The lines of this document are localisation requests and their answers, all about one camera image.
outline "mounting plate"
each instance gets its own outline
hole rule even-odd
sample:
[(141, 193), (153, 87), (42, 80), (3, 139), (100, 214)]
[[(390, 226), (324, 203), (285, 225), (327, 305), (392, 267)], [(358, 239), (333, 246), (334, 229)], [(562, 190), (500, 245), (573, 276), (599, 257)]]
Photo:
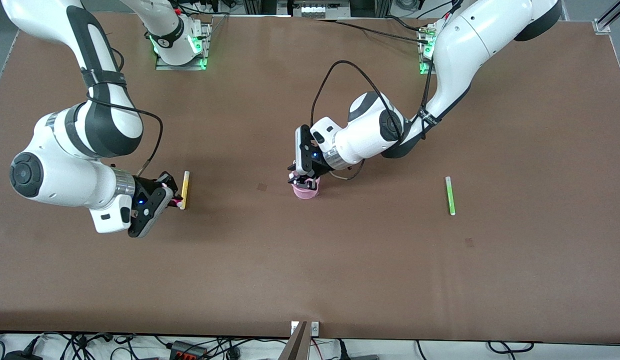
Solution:
[[(290, 321), (290, 335), (295, 332), (297, 326), (299, 326), (299, 321)], [(313, 338), (319, 337), (319, 321), (312, 321), (310, 323), (310, 336)]]

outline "green marker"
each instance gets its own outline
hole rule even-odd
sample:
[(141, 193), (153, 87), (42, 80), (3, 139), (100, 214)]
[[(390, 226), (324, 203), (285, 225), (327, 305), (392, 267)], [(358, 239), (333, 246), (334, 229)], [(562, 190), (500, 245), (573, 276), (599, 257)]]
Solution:
[(445, 177), (445, 188), (447, 189), (447, 206), (450, 208), (450, 215), (454, 216), (455, 212), (455, 198), (452, 196), (452, 181), (450, 176)]

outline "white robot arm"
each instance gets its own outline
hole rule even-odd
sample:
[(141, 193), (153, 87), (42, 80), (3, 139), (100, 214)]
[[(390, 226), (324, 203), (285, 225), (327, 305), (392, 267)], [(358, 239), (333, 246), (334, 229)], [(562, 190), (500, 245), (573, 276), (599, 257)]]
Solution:
[[(21, 30), (70, 47), (89, 95), (84, 103), (39, 119), (29, 145), (10, 166), (13, 188), (41, 203), (88, 208), (99, 233), (128, 230), (131, 237), (143, 237), (171, 200), (179, 199), (177, 187), (168, 173), (150, 180), (100, 161), (132, 153), (143, 134), (139, 111), (101, 25), (80, 0), (2, 3)], [(166, 0), (154, 0), (148, 8), (138, 3), (135, 11), (145, 14), (141, 18), (155, 34), (172, 34), (175, 27), (184, 31), (184, 21), (172, 7), (168, 11)], [(194, 56), (188, 44), (188, 51), (178, 45), (186, 41), (183, 35), (162, 48), (166, 62), (187, 62)]]
[(289, 167), (296, 171), (291, 184), (314, 190), (315, 180), (329, 171), (378, 154), (403, 157), (466, 95), (486, 61), (510, 41), (527, 41), (550, 29), (559, 20), (561, 4), (558, 0), (479, 0), (454, 15), (429, 26), (436, 31), (431, 62), (437, 86), (431, 100), (408, 119), (385, 95), (380, 98), (370, 91), (352, 102), (345, 128), (328, 117), (312, 128), (299, 127), (296, 157)]

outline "pink cup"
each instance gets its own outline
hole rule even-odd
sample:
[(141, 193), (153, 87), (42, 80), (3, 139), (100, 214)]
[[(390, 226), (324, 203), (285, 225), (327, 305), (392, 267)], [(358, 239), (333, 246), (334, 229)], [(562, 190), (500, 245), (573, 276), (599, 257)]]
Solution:
[[(297, 172), (293, 171), (292, 175), (296, 176)], [(312, 199), (315, 196), (317, 196), (317, 194), (319, 194), (319, 180), (320, 180), (320, 178), (317, 178), (317, 180), (316, 180), (316, 190), (304, 189), (303, 187), (298, 187), (295, 184), (291, 184), (292, 185), (292, 191), (294, 191), (294, 194), (299, 199), (303, 199), (303, 200)], [(312, 180), (310, 180), (310, 178), (308, 178), (308, 180), (306, 180), (305, 182), (308, 183), (308, 182), (311, 182), (311, 181)]]

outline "brown table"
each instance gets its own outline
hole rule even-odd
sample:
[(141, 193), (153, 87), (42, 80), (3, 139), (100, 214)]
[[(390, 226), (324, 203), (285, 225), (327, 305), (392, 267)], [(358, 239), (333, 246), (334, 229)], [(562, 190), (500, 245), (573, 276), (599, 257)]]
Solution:
[[(620, 342), (620, 70), (590, 23), (509, 44), (408, 156), (324, 177), (302, 201), (286, 167), (329, 66), (355, 62), (412, 116), (425, 82), (412, 43), (230, 18), (206, 71), (154, 71), (136, 16), (98, 18), (134, 104), (166, 124), (146, 174), (191, 171), (188, 209), (132, 239), (11, 189), (35, 121), (85, 93), (68, 48), (20, 34), (0, 82), (0, 330), (284, 337), (301, 319), (322, 337)], [(345, 125), (368, 90), (338, 68), (317, 118)], [(140, 148), (105, 162), (135, 171), (156, 135), (148, 119)]]

